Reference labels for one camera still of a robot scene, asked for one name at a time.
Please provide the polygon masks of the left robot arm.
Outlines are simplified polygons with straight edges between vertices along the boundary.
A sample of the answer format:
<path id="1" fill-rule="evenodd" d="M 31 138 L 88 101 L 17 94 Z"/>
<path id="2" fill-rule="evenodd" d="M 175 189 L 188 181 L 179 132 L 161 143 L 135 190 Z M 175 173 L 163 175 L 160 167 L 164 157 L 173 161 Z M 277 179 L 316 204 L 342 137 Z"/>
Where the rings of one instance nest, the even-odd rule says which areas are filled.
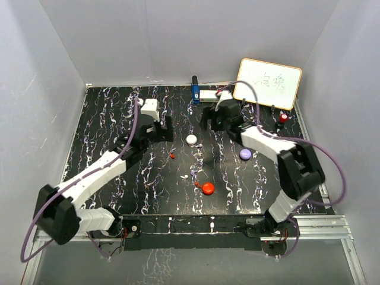
<path id="1" fill-rule="evenodd" d="M 72 179 L 39 191 L 34 211 L 36 225 L 57 244 L 69 242 L 77 233 L 101 231 L 119 236 L 122 216 L 110 207 L 83 209 L 83 204 L 108 182 L 137 164 L 151 143 L 173 141 L 171 116 L 165 125 L 150 115 L 135 115 L 132 129 L 120 135 L 102 156 Z"/>

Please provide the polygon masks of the white earbud charging case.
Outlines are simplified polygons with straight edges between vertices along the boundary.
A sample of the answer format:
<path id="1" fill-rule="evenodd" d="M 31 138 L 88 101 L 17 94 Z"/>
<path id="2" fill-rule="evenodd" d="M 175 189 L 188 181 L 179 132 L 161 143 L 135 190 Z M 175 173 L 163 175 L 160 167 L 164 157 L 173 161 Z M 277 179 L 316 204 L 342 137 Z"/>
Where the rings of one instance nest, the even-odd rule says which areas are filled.
<path id="1" fill-rule="evenodd" d="M 193 134 L 189 134 L 187 137 L 186 137 L 186 143 L 188 145 L 195 145 L 197 143 L 198 139 L 195 135 Z"/>

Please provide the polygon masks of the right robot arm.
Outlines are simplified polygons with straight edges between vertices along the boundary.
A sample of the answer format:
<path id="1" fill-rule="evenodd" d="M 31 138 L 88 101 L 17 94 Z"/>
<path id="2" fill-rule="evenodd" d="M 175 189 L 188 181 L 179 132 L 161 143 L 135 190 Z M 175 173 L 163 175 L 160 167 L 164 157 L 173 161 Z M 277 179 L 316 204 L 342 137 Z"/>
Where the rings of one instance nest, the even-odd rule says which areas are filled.
<path id="1" fill-rule="evenodd" d="M 265 211 L 264 219 L 253 225 L 261 233 L 279 235 L 291 213 L 325 182 L 310 144 L 281 139 L 244 120 L 239 103 L 233 99 L 203 108 L 199 125 L 203 131 L 209 126 L 214 132 L 226 131 L 232 141 L 258 151 L 277 165 L 281 190 Z"/>

